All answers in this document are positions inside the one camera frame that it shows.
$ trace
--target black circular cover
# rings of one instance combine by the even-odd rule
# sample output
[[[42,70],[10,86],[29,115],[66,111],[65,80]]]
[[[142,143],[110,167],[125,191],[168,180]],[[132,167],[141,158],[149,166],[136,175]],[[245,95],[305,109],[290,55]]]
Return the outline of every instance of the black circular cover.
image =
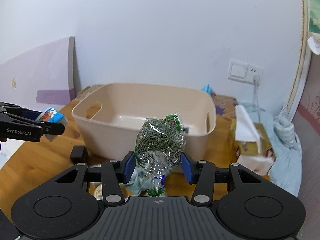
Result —
[[[290,193],[265,183],[242,184],[217,206],[222,223],[234,233],[253,239],[282,239],[303,225],[303,204]]]
[[[61,239],[86,230],[99,214],[97,200],[70,183],[40,185],[11,209],[16,228],[33,239]]]

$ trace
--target transparent plastic bag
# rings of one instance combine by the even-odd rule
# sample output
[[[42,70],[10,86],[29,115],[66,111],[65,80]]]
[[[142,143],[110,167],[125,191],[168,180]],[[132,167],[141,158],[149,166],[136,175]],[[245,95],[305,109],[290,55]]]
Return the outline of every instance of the transparent plastic bag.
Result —
[[[146,119],[137,136],[135,155],[140,166],[153,177],[147,195],[166,195],[164,179],[180,164],[185,144],[184,126],[179,113],[164,119]]]

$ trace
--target table surface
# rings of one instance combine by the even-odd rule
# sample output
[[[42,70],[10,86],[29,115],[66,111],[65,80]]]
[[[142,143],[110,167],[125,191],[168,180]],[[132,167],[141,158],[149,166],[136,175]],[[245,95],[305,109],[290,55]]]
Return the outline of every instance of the table surface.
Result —
[[[11,207],[20,196],[73,165],[69,159],[73,146],[84,145],[71,115],[77,103],[72,101],[60,111],[69,120],[63,135],[53,142],[45,137],[39,143],[25,142],[0,170],[0,208],[9,219]],[[227,168],[230,164],[227,143],[230,124],[231,118],[217,115],[216,128],[210,134],[204,159],[215,163],[216,167]],[[103,161],[105,159],[90,155],[88,165]],[[186,195],[190,199],[194,188],[195,185],[189,185],[180,173],[173,173],[165,180],[168,196]],[[215,200],[226,193],[226,183],[215,184]]]

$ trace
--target light switch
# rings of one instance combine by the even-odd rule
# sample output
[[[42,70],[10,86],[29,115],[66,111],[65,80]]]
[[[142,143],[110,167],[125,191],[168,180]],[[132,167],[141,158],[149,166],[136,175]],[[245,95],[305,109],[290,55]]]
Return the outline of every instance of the light switch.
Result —
[[[247,71],[248,64],[230,61],[228,78],[244,82]]]

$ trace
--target white wall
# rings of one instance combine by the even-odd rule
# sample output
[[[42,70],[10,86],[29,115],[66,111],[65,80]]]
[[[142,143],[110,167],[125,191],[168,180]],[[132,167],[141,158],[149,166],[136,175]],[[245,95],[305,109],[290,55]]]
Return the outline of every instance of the white wall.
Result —
[[[276,114],[299,63],[301,0],[0,0],[0,64],[76,37],[81,87],[147,82],[252,101],[230,59],[265,68],[260,106]]]

